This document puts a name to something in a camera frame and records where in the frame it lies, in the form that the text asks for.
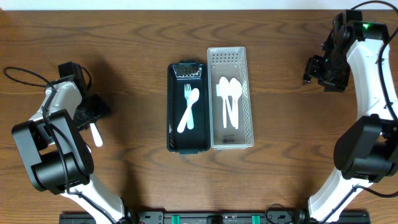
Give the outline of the white plastic fork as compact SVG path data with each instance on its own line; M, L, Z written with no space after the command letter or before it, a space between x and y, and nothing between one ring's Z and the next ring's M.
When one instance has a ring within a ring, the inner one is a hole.
M93 136L94 144L96 147L101 147L103 145L103 139L96 126L96 123L90 123L90 130Z

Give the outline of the white plastic spoon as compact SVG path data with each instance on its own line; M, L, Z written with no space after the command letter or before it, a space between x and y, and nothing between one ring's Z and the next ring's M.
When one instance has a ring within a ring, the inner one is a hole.
M231 79L229 86L230 86L230 93L233 99L232 112L233 112L234 127L238 129L239 128L238 100L242 95L243 89L240 82L235 78Z
M229 100L230 97L233 96L233 88L234 88L234 83L235 83L236 79L232 78L227 86L227 99ZM233 101L228 101L227 107L229 108L229 119L231 121L232 126L235 128L236 124L235 124L235 118L234 118L234 108L233 108Z
M223 127L227 127L227 115L231 116L231 106L229 103L229 81L221 77L219 81L219 93L223 99Z
M191 108L192 108L193 104L198 100L199 96L200 96L199 90L197 88L194 88L188 97L188 106L187 106L187 108L180 120L180 123L177 127L177 131L179 133L184 132L184 129L187 125L187 121L188 121L188 117L189 117Z

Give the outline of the mint green plastic fork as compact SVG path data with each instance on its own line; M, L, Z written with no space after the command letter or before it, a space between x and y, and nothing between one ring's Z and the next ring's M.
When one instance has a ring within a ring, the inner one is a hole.
M186 84L184 87L184 96L187 101L187 105L189 104L189 96L191 94L192 88L190 84ZM188 129L193 129L194 128L194 122L193 122L193 114L192 110L189 110L189 115L187 119L187 128Z

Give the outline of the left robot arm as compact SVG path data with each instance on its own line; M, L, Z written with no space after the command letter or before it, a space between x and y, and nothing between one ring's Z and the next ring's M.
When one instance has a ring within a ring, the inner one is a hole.
M96 127L109 106L89 92L87 69L74 62L58 66L60 78L43 85L45 99L26 122L12 129L31 184L39 191L62 195L84 208L96 223L135 223L121 197L94 173L91 148L80 131L90 129L95 145L103 139Z

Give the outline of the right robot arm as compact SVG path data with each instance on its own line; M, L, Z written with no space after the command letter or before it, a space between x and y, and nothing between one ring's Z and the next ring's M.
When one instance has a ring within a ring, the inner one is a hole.
M309 58L303 82L317 79L325 91L342 92L354 81L357 120L336 142L334 168L295 223L363 223L346 206L362 191L397 172L397 94L389 65L393 35L385 24L366 22L358 6L335 16L323 56Z

